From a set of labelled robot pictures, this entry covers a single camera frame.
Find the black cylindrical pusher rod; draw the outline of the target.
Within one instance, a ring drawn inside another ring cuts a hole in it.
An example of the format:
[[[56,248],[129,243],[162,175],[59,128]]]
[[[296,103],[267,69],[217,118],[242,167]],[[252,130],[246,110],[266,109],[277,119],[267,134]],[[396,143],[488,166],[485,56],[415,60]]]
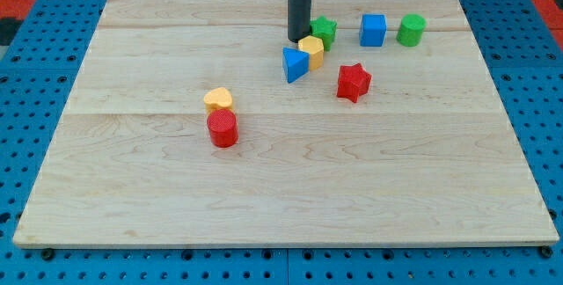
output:
[[[288,0],[288,39],[297,43],[310,33],[311,0]]]

